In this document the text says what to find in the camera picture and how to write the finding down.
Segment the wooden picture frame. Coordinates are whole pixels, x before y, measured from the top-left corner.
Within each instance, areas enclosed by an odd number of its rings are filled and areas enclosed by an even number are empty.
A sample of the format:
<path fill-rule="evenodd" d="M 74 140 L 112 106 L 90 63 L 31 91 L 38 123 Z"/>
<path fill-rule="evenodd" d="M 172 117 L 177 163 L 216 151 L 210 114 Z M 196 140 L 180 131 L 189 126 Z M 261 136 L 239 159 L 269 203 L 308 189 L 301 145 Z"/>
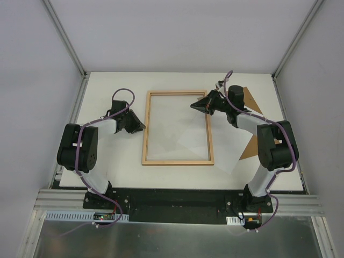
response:
<path fill-rule="evenodd" d="M 207 120 L 207 131 L 208 131 L 208 144 L 210 151 L 210 161 L 148 161 L 147 160 L 147 144 L 148 144 L 148 126 L 149 126 L 149 112 L 150 112 L 150 99 L 151 95 L 193 95 L 193 94 L 203 94 L 205 97 L 207 95 L 206 90 L 180 90 L 180 91 L 149 91 L 147 93 L 146 101 L 146 118 L 145 118 L 145 130 L 144 130 L 144 140 L 143 140 L 143 150 L 142 150 L 142 164 L 147 166 L 212 166 L 214 165 L 214 155 L 212 147 L 212 136 L 211 136 L 211 123 L 209 115 L 206 114 Z"/>

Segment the clear acrylic sheet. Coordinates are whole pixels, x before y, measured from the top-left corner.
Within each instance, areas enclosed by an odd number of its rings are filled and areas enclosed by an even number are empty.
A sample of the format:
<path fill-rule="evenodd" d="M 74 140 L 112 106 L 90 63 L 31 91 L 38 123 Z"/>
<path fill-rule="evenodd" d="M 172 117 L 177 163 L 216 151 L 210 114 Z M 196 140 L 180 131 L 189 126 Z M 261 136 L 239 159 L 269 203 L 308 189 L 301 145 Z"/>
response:
<path fill-rule="evenodd" d="M 190 105 L 203 94 L 151 95 L 148 161 L 210 161 L 206 115 Z"/>

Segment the white photo paper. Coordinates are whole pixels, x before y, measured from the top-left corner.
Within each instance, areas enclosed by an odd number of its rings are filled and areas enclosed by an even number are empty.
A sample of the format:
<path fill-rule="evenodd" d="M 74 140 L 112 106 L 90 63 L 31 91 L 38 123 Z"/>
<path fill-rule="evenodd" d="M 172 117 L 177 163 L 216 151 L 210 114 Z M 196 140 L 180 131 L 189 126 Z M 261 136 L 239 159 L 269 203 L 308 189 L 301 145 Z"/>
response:
<path fill-rule="evenodd" d="M 207 159 L 207 116 L 196 110 L 191 110 L 191 114 L 194 117 L 177 142 L 202 159 Z M 253 135 L 233 127 L 223 113 L 208 117 L 211 121 L 214 166 L 230 175 Z"/>

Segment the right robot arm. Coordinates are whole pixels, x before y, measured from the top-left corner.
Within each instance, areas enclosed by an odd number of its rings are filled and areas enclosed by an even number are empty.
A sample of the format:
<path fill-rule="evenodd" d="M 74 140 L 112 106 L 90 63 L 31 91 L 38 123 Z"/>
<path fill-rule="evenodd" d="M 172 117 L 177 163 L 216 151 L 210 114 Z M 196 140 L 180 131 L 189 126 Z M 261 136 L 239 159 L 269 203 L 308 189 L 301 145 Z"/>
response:
<path fill-rule="evenodd" d="M 278 175 L 294 170 L 299 157 L 291 124 L 286 120 L 271 121 L 249 111 L 245 107 L 244 88 L 238 85 L 230 86 L 226 95 L 211 90 L 190 107 L 208 115 L 223 112 L 233 127 L 257 137 L 260 166 L 244 187 L 239 210 L 258 212 L 263 209 L 271 200 L 270 188 Z"/>

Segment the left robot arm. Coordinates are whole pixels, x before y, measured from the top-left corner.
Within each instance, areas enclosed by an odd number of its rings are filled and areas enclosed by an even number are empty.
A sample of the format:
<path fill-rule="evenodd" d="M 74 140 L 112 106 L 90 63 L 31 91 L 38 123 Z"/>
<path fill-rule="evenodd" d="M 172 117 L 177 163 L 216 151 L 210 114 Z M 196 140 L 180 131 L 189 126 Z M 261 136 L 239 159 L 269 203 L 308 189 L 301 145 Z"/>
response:
<path fill-rule="evenodd" d="M 110 182 L 96 166 L 98 142 L 121 130 L 133 134 L 146 128 L 129 106 L 126 101 L 113 100 L 111 109 L 95 123 L 86 127 L 67 124 L 59 145 L 57 163 L 79 176 L 90 193 L 97 193 L 95 203 L 101 209 L 110 208 L 114 197 L 108 192 Z"/>

